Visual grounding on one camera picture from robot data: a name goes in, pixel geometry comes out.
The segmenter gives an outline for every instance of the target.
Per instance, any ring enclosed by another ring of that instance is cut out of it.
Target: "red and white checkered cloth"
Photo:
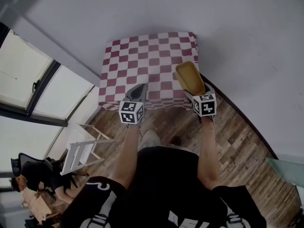
[[[126,92],[148,83],[147,109],[191,108],[175,77],[175,67],[191,61],[198,69],[198,46],[192,32],[136,36],[106,44],[99,104],[116,111]]]

